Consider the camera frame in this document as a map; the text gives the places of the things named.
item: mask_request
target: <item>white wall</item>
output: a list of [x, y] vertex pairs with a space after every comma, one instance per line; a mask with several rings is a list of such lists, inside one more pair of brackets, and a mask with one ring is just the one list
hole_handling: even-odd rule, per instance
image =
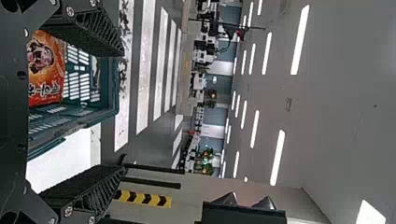
[[272, 188], [253, 182], [216, 179], [203, 175], [169, 175], [148, 171], [130, 171], [129, 176], [155, 179], [167, 182], [179, 182], [182, 189], [164, 189], [129, 183], [121, 183], [120, 189], [135, 190], [172, 196], [172, 208], [161, 209], [144, 205], [113, 202], [109, 213], [117, 219], [145, 224], [192, 224], [201, 220], [203, 201], [211, 202], [222, 195], [234, 191], [240, 205], [251, 206], [263, 197], [270, 195], [279, 209], [287, 212], [288, 218], [310, 220], [312, 223], [327, 224], [315, 204], [301, 189]]
[[26, 179], [39, 193], [91, 168], [91, 130], [83, 129], [27, 163]]

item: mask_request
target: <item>ceiling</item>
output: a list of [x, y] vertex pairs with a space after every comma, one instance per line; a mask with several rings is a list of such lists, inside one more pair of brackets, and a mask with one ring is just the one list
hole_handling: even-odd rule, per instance
[[[286, 132], [279, 186], [304, 187], [332, 223], [355, 223], [366, 200], [396, 222], [396, 2], [392, 0], [254, 0], [252, 26], [273, 32], [266, 75], [262, 61], [267, 32], [250, 30], [239, 44], [233, 91], [241, 94], [239, 116], [230, 108], [231, 141], [226, 177], [269, 183], [280, 129]], [[251, 1], [245, 1], [242, 20]], [[290, 75], [301, 9], [310, 5], [302, 59]], [[248, 74], [252, 44], [256, 54]], [[241, 76], [243, 51], [247, 50]], [[286, 100], [292, 99], [291, 111]], [[241, 114], [247, 100], [244, 130]], [[261, 111], [254, 149], [250, 136]]]

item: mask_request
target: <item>wall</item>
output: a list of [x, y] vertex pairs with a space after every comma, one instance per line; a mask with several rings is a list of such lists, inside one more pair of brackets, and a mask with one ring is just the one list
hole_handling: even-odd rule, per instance
[[26, 179], [39, 193], [91, 168], [91, 130], [66, 137], [61, 145], [27, 163]]
[[[276, 1], [268, 2], [264, 11], [276, 11], [270, 7]], [[234, 139], [228, 149], [245, 150], [242, 175], [268, 183], [277, 132], [284, 129], [279, 186], [304, 187], [334, 224], [356, 223], [363, 199], [388, 224], [395, 223], [396, 3], [290, 2], [287, 14], [276, 17], [269, 27], [274, 35], [267, 75], [262, 76], [258, 67], [254, 75], [234, 83], [252, 105], [247, 114], [249, 130], [236, 134], [251, 133], [254, 109], [264, 115], [255, 150], [249, 149], [249, 138]], [[248, 11], [249, 1], [244, 4]], [[311, 10], [300, 71], [292, 77], [300, 10], [306, 4]], [[265, 19], [263, 13], [260, 21], [254, 17], [253, 24]], [[253, 36], [245, 45], [250, 51], [253, 41], [261, 44], [256, 52], [261, 62], [264, 36]], [[290, 113], [284, 109], [287, 97], [293, 98]], [[234, 153], [229, 160], [234, 160]]]
[[122, 183], [120, 189], [170, 195], [172, 196], [172, 208], [161, 209], [113, 202], [108, 212], [116, 219], [144, 224], [192, 224], [193, 221], [201, 219], [203, 201], [211, 202], [230, 191], [235, 191], [240, 205], [251, 206], [264, 196], [271, 195], [276, 206], [286, 210], [287, 217], [290, 219], [328, 223], [301, 189], [271, 188], [253, 182], [243, 183], [240, 180], [216, 179], [203, 175], [169, 175], [148, 171], [130, 171], [128, 176], [180, 182], [182, 189], [162, 189]]

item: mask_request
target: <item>product display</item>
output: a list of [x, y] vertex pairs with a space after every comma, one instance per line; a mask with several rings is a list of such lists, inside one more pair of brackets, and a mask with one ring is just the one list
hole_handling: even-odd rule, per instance
[[64, 53], [64, 42], [44, 31], [35, 31], [27, 44], [30, 107], [62, 101]]

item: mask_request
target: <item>yellow and black stripe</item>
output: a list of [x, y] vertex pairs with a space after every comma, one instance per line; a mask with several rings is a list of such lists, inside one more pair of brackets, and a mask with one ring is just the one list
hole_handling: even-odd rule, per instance
[[172, 197], [158, 194], [137, 193], [122, 189], [117, 190], [113, 199], [122, 203], [143, 204], [161, 208], [171, 208], [172, 206]]

